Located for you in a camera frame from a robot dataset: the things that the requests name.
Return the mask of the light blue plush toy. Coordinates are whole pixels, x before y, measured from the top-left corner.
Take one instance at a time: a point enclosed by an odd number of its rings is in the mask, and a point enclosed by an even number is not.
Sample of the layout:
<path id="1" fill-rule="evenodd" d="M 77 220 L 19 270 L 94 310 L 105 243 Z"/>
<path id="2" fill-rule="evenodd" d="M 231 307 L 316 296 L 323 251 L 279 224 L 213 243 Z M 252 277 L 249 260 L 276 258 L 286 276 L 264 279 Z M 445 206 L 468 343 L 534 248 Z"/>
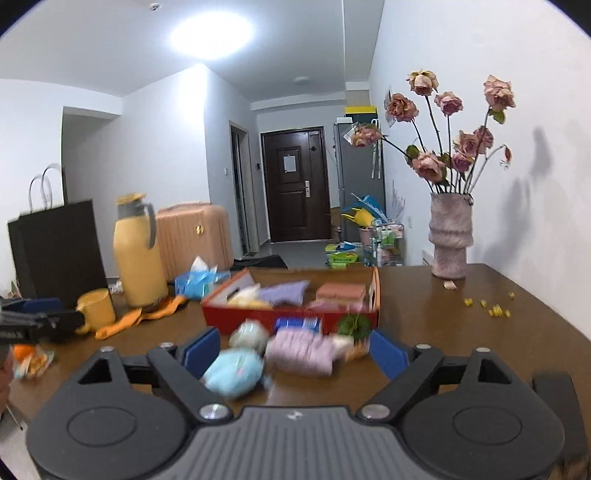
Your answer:
<path id="1" fill-rule="evenodd" d="M 249 348 L 222 350 L 205 371 L 202 383 L 211 392 L 235 400 L 249 394 L 263 378 L 264 362 Z"/>

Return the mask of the blue packaged wipes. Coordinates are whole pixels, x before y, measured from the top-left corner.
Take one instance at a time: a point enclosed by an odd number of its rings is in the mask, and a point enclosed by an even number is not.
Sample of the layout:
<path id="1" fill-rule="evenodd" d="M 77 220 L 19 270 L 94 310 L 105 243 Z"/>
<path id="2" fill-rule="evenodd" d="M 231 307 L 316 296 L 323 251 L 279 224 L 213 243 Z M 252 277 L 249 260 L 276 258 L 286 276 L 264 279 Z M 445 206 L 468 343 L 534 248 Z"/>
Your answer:
<path id="1" fill-rule="evenodd" d="M 281 329 L 305 329 L 315 333 L 322 332 L 322 320 L 318 317 L 280 317 L 274 323 L 274 332 Z"/>

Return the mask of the purple fuzzy towel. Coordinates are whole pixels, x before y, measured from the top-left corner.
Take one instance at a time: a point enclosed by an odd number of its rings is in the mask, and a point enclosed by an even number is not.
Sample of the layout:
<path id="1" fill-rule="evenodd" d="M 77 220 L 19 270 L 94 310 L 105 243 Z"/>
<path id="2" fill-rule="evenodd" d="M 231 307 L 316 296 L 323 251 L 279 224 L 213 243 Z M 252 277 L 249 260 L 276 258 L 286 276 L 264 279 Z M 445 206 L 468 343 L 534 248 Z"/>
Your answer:
<path id="1" fill-rule="evenodd" d="M 328 336 L 313 330 L 283 328 L 266 343 L 264 358 L 273 370 L 329 377 L 335 361 L 335 345 Z"/>

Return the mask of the purple knitted cloth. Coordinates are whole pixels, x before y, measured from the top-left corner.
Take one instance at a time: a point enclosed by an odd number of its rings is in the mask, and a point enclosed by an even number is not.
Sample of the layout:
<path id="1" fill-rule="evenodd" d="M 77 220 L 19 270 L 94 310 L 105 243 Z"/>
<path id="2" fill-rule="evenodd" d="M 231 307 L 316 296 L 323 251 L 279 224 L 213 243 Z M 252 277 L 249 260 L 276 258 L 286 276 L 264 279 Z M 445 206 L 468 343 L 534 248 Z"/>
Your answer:
<path id="1" fill-rule="evenodd" d="M 271 306 L 304 304 L 304 293 L 308 289 L 310 281 L 301 280 L 297 282 L 287 282 L 270 287 L 259 289 L 257 299 L 269 303 Z"/>

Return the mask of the green white ball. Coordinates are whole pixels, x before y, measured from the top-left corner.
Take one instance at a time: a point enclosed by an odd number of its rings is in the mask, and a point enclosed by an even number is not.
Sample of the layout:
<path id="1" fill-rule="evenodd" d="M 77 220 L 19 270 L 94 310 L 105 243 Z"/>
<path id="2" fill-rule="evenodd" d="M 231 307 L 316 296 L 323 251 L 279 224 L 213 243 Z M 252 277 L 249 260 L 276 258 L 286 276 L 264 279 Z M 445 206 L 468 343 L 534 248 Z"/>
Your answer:
<path id="1" fill-rule="evenodd" d="M 259 356 L 266 351 L 266 344 L 270 339 L 270 333 L 262 323 L 257 320 L 246 319 L 238 329 L 233 331 L 228 340 L 231 348 L 252 349 Z"/>

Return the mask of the orange snack packet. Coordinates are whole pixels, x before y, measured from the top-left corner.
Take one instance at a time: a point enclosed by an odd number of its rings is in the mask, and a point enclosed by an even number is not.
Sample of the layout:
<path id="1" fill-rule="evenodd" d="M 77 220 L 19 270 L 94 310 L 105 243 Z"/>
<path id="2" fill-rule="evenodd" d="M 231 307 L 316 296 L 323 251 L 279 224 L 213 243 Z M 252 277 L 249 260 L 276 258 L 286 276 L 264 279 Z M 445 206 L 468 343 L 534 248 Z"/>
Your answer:
<path id="1" fill-rule="evenodd" d="M 346 352 L 342 355 L 342 361 L 352 362 L 366 357 L 370 353 L 370 342 L 365 340 L 353 344 L 353 346 L 346 349 Z"/>

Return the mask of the yellow mug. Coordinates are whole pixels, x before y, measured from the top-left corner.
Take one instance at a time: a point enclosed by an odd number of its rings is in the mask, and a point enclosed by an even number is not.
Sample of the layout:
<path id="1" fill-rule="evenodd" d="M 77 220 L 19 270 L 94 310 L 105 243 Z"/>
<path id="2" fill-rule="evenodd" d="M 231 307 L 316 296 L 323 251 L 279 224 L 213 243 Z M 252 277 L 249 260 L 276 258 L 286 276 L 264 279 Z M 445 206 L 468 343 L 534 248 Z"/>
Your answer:
<path id="1" fill-rule="evenodd" d="M 97 332 L 116 321 L 115 310 L 107 288 L 96 289 L 80 296 L 76 310 L 84 316 L 84 324 L 76 330 L 78 335 Z"/>

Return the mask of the black paper bag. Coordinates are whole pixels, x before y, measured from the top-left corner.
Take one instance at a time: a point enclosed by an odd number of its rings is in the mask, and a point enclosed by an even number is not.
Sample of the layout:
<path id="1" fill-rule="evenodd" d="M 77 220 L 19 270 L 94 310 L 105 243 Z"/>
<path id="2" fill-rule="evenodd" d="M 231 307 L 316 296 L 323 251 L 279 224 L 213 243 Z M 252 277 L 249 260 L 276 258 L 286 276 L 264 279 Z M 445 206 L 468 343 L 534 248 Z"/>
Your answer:
<path id="1" fill-rule="evenodd" d="M 72 309 L 82 295 L 107 287 L 93 203 L 55 207 L 47 174 L 33 179 L 40 182 L 44 208 L 7 224 L 16 281 L 23 297 L 57 298 Z"/>

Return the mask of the blue tissue pack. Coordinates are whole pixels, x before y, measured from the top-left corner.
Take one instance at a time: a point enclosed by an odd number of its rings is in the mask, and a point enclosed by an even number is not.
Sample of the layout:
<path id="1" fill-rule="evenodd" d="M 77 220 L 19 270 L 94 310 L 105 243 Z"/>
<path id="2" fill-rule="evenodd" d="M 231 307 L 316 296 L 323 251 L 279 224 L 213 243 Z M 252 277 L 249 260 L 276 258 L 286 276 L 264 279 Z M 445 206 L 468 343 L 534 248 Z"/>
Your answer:
<path id="1" fill-rule="evenodd" d="M 218 270 L 216 266 L 209 267 L 204 259 L 196 256 L 190 270 L 175 278 L 175 295 L 191 301 L 201 301 L 229 278 L 229 270 Z"/>

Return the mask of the yellow thermos jug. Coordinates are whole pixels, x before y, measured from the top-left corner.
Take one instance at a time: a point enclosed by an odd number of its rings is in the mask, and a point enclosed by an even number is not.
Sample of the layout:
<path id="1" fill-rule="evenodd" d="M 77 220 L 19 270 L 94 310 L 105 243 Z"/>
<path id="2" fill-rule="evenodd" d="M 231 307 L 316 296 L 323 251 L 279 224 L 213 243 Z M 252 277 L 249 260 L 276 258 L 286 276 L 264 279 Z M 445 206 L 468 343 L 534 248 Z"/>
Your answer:
<path id="1" fill-rule="evenodd" d="M 113 252 L 126 302 L 132 308 L 148 307 L 168 295 L 155 213 L 145 197 L 145 193 L 133 193 L 116 200 Z"/>

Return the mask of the fallen pink petal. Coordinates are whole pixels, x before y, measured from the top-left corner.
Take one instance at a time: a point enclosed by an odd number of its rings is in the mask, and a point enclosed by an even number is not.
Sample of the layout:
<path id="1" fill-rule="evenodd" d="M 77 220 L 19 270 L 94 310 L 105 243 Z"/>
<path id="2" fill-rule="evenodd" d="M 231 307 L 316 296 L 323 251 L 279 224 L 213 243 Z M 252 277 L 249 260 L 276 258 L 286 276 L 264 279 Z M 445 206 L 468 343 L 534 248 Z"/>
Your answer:
<path id="1" fill-rule="evenodd" d="M 443 286 L 448 291 L 455 291 L 457 289 L 456 283 L 452 280 L 445 281 Z"/>

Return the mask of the pink folded cloth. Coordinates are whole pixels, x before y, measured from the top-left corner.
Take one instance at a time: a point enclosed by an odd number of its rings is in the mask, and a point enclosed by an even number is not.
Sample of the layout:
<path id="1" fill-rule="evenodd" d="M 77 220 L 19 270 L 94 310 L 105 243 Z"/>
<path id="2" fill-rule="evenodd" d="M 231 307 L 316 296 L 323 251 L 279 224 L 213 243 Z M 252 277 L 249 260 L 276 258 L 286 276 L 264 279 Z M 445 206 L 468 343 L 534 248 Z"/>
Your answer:
<path id="1" fill-rule="evenodd" d="M 361 311 L 365 306 L 367 288 L 359 283 L 325 283 L 315 292 L 307 307 L 318 310 Z"/>

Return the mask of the yellow petal crumbs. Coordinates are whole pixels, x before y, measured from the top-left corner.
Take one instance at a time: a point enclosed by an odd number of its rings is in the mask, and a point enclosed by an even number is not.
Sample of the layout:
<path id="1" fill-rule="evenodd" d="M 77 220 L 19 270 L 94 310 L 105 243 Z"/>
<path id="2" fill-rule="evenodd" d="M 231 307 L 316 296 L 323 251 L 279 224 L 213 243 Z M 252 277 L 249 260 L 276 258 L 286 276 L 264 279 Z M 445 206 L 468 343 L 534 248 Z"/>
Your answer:
<path id="1" fill-rule="evenodd" d="M 473 298 L 466 297 L 463 299 L 463 304 L 466 307 L 479 305 L 491 318 L 510 318 L 512 316 L 512 312 L 509 308 L 505 308 L 500 303 L 490 303 L 486 299 L 481 299 L 476 302 Z"/>

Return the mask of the red cardboard box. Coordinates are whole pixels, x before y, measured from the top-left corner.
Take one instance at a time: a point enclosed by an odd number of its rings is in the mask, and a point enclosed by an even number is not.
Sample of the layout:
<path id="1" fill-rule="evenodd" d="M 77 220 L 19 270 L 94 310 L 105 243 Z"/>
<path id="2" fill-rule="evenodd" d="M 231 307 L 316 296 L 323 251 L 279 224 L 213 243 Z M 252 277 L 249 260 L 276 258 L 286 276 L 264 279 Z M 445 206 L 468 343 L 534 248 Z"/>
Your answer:
<path id="1" fill-rule="evenodd" d="M 231 335 L 246 320 L 273 332 L 283 318 L 318 319 L 325 334 L 349 327 L 358 336 L 379 325 L 381 281 L 376 267 L 246 268 L 200 302 L 207 325 Z"/>

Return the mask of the metal storage cart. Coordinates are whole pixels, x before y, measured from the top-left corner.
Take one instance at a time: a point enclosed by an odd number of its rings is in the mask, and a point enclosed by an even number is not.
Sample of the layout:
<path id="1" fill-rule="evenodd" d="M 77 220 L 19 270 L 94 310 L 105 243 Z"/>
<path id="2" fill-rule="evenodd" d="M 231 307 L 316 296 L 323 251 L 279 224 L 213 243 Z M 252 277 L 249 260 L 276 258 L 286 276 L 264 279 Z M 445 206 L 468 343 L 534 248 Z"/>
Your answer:
<path id="1" fill-rule="evenodd" d="M 405 227 L 394 220 L 375 219 L 370 225 L 370 259 L 376 267 L 405 264 Z"/>

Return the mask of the pink ribbed suitcase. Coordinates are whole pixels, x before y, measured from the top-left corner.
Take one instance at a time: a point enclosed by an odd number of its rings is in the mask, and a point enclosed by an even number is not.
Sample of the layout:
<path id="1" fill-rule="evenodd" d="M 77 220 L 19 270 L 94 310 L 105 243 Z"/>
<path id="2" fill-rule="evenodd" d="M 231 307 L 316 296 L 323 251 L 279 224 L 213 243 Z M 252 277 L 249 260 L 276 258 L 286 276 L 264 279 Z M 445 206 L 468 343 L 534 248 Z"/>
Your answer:
<path id="1" fill-rule="evenodd" d="M 228 270 L 235 262 L 225 208 L 202 202 L 176 204 L 155 215 L 157 243 L 167 281 L 187 273 L 195 258 Z"/>

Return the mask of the black chair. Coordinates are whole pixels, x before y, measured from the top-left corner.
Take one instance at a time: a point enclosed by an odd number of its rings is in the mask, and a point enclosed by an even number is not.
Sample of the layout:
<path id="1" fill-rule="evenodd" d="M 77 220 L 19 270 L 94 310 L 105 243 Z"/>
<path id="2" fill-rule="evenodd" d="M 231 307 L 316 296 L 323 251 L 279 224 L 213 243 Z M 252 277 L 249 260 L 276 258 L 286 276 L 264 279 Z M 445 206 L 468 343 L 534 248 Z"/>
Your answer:
<path id="1" fill-rule="evenodd" d="M 239 272 L 243 269 L 250 268 L 287 269 L 287 263 L 284 262 L 280 255 L 276 254 L 263 257 L 247 257 L 235 259 L 235 262 L 230 267 L 230 271 Z"/>

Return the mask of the pink textured vase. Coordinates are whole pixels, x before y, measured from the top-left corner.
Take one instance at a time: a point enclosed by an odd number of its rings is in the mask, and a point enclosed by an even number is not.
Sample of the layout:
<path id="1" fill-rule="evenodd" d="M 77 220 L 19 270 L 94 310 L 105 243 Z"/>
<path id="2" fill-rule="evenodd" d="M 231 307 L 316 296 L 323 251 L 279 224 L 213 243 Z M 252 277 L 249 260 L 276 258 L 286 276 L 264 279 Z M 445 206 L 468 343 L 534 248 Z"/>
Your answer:
<path id="1" fill-rule="evenodd" d="M 434 245 L 432 273 L 445 280 L 467 275 L 467 249 L 474 243 L 473 202 L 462 194 L 433 194 L 429 241 Z"/>

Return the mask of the yellow blue bag pile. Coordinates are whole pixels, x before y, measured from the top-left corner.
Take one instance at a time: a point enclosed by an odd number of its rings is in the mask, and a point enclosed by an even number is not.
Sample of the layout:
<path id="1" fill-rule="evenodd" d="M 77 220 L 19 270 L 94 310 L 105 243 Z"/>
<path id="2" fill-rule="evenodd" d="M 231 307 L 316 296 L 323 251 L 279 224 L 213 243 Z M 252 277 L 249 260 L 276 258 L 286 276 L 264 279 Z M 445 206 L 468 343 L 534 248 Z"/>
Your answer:
<path id="1" fill-rule="evenodd" d="M 386 222 L 388 220 L 385 212 L 373 196 L 360 197 L 356 194 L 352 194 L 352 196 L 355 202 L 345 208 L 345 211 L 341 214 L 342 218 L 362 228 L 370 228 L 376 221 Z"/>

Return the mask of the dried pink roses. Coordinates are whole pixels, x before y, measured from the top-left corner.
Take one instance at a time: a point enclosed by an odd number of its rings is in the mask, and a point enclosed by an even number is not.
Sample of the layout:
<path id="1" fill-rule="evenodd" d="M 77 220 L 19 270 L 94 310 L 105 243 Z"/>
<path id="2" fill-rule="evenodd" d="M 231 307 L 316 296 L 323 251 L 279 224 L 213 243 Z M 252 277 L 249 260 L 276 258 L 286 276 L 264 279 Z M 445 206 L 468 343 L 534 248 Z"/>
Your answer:
<path id="1" fill-rule="evenodd" d="M 415 174 L 425 180 L 434 194 L 457 194 L 468 199 L 494 157 L 508 169 L 513 163 L 513 152 L 506 144 L 495 143 L 488 127 L 490 121 L 499 125 L 506 122 L 506 113 L 516 107 L 512 84 L 494 75 L 488 76 L 483 85 L 487 109 L 485 120 L 473 131 L 452 132 L 451 118 L 464 110 L 463 100 L 452 91 L 441 92 L 439 79 L 431 70 L 415 70 L 408 73 L 407 83 L 416 96 L 427 103 L 429 119 L 435 131 L 437 146 L 429 149 L 417 124 L 420 110 L 417 103 L 401 93 L 388 92 L 385 98 L 385 117 L 393 126 L 407 123 L 416 133 L 414 143 L 401 147 L 385 134 L 377 119 L 369 123 L 353 123 L 344 139 L 353 148 L 373 149 L 377 160 L 384 145 L 397 150 Z"/>

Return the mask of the grey refrigerator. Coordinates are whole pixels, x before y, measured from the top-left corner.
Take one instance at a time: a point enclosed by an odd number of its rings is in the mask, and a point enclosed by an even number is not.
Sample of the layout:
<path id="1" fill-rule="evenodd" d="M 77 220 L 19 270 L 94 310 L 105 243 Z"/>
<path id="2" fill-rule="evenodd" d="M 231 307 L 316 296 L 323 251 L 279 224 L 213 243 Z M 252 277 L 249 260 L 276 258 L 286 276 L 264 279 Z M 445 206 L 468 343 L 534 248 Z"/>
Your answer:
<path id="1" fill-rule="evenodd" d="M 356 148 L 345 139 L 353 124 L 335 123 L 335 160 L 337 160 L 339 203 L 342 214 L 355 214 L 356 198 L 370 196 L 386 212 L 386 189 L 382 168 L 373 160 L 373 146 Z"/>

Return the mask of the dark brown entrance door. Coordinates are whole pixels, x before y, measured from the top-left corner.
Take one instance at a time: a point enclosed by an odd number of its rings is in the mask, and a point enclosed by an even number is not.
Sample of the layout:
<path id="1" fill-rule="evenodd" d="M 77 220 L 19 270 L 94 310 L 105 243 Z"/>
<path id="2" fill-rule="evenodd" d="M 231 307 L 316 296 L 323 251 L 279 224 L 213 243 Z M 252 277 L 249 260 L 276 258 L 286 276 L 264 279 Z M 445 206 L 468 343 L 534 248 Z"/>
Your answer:
<path id="1" fill-rule="evenodd" d="M 332 235 L 325 135 L 321 127 L 263 133 L 270 241 Z"/>

